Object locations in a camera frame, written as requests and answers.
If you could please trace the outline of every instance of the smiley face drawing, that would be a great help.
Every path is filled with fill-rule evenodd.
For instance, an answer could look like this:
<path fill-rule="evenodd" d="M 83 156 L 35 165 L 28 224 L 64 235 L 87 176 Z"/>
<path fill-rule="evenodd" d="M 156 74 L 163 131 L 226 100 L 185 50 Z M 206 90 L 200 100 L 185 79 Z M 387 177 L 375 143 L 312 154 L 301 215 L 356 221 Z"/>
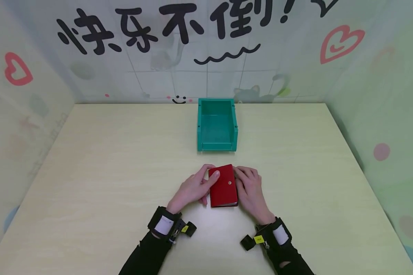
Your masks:
<path fill-rule="evenodd" d="M 171 99 L 172 101 L 173 101 L 173 103 L 175 103 L 175 104 L 185 104 L 185 103 L 187 103 L 187 101 L 186 101 L 186 99 L 187 99 L 187 97 L 186 96 L 184 96 L 183 98 L 183 101 L 182 102 L 178 102 L 178 101 L 176 101 L 175 99 Z"/>

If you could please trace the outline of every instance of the yellow label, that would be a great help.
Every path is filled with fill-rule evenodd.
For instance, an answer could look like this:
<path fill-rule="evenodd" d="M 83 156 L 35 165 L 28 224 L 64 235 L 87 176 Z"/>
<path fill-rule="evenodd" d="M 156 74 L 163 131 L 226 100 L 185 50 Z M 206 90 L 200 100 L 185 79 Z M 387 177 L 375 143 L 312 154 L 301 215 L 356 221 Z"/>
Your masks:
<path fill-rule="evenodd" d="M 256 244 L 265 242 L 265 240 L 263 240 L 263 237 L 261 235 L 254 237 L 254 241 Z"/>

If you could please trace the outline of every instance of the wavy line drawing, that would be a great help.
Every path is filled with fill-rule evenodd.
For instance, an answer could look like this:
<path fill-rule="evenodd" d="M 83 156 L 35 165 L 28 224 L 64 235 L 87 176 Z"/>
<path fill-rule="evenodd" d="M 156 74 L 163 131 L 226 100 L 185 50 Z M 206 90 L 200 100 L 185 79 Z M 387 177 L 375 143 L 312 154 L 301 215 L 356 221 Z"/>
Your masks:
<path fill-rule="evenodd" d="M 219 59 L 215 59 L 215 58 L 213 58 L 213 57 L 211 57 L 211 56 L 208 56 L 208 58 L 205 60 L 205 61 L 198 61 L 198 60 L 194 60 L 197 64 L 199 64 L 199 65 L 204 65 L 204 64 L 207 64 L 209 61 L 212 61 L 212 62 L 221 62 L 221 61 L 223 61 L 225 58 L 227 58 L 227 57 L 229 57 L 229 58 L 232 58 L 232 59 L 235 59 L 235 58 L 238 58 L 239 56 L 241 56 L 242 55 L 242 53 L 244 53 L 244 52 L 246 52 L 247 54 L 252 54 L 253 52 L 256 52 L 259 48 L 260 48 L 260 44 L 258 44 L 254 49 L 252 49 L 252 50 L 248 50 L 246 47 L 242 47 L 241 49 L 240 49 L 240 52 L 237 54 L 237 55 L 232 55 L 232 54 L 230 54 L 229 52 L 226 52 L 224 55 L 222 55 L 222 57 L 221 58 L 219 58 Z"/>

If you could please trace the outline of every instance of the wrist-mounted camera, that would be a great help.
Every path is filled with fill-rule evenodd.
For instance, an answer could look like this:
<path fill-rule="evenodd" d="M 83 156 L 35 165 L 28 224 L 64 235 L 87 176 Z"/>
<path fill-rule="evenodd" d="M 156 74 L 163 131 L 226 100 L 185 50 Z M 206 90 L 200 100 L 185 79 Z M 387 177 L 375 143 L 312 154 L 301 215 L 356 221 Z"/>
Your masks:
<path fill-rule="evenodd" d="M 163 217 L 173 222 L 171 229 L 166 235 L 155 229 Z M 159 206 L 154 212 L 151 221 L 148 223 L 148 229 L 160 239 L 174 244 L 176 243 L 176 238 L 180 233 L 184 233 L 188 237 L 191 237 L 197 229 L 192 222 L 185 223 L 181 217 L 181 213 L 172 214 L 168 212 L 165 207 Z"/>
<path fill-rule="evenodd" d="M 275 219 L 274 223 L 268 225 L 256 225 L 255 236 L 251 238 L 249 235 L 246 235 L 240 244 L 246 251 L 252 249 L 257 244 L 261 244 L 268 254 L 281 255 L 279 261 L 289 260 L 293 257 L 293 251 L 295 250 L 291 244 L 292 235 L 280 218 L 275 217 Z"/>

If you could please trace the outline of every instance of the green wall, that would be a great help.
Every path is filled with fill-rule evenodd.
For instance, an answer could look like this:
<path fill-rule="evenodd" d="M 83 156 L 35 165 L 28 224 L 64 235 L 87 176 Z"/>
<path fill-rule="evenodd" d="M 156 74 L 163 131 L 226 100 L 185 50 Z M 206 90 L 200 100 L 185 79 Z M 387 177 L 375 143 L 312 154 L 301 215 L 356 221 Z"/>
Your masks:
<path fill-rule="evenodd" d="M 325 101 L 413 261 L 413 17 Z"/>

